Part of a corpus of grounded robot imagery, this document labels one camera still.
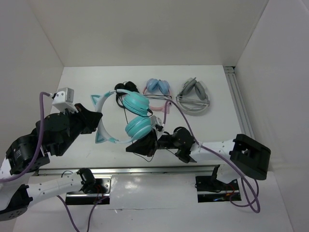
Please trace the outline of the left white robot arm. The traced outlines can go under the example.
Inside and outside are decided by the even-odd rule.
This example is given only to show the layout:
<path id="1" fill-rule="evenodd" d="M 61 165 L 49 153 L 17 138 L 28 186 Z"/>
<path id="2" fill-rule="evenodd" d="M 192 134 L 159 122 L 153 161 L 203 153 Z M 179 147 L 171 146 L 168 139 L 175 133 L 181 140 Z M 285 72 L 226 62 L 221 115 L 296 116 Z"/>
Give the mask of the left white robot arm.
<path id="1" fill-rule="evenodd" d="M 50 156 L 63 156 L 79 135 L 96 131 L 102 113 L 89 111 L 80 103 L 75 107 L 74 113 L 65 110 L 42 116 L 30 134 L 16 139 L 6 151 L 0 168 L 1 221 L 14 219 L 54 196 L 71 191 L 89 193 L 95 188 L 96 180 L 89 168 L 54 181 L 28 183 L 31 175 L 50 163 Z"/>

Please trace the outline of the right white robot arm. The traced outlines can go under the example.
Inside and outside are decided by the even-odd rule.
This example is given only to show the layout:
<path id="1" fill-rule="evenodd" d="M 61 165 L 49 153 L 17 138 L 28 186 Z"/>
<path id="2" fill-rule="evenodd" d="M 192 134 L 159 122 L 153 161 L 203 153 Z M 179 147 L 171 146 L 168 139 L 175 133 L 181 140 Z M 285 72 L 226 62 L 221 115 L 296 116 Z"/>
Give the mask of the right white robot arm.
<path id="1" fill-rule="evenodd" d="M 217 164 L 211 185 L 222 189 L 243 174 L 255 180 L 266 180 L 271 150 L 245 134 L 219 142 L 196 142 L 185 127 L 177 127 L 173 134 L 158 137 L 155 130 L 126 148 L 126 152 L 152 157 L 157 150 L 175 149 L 175 157 L 188 163 L 223 161 Z"/>

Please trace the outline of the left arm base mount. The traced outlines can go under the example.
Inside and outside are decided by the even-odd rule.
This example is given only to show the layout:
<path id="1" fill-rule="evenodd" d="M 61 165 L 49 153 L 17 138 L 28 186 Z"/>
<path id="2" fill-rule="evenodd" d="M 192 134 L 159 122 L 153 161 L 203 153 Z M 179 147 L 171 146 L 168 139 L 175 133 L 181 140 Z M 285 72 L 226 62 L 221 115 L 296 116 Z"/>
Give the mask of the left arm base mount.
<path id="1" fill-rule="evenodd" d="M 77 171 L 82 177 L 82 188 L 66 194 L 67 205 L 109 204 L 112 179 L 109 176 L 92 174 L 88 168 Z"/>

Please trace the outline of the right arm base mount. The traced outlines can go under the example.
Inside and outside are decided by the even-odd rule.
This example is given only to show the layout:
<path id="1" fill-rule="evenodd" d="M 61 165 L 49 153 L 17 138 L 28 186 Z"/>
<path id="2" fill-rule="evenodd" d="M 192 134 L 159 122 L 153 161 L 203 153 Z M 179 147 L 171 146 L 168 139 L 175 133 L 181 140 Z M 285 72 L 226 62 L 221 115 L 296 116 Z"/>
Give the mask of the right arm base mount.
<path id="1" fill-rule="evenodd" d="M 241 201 L 238 181 L 235 179 L 226 184 L 216 179 L 219 165 L 211 175 L 196 176 L 195 188 L 199 203 Z"/>

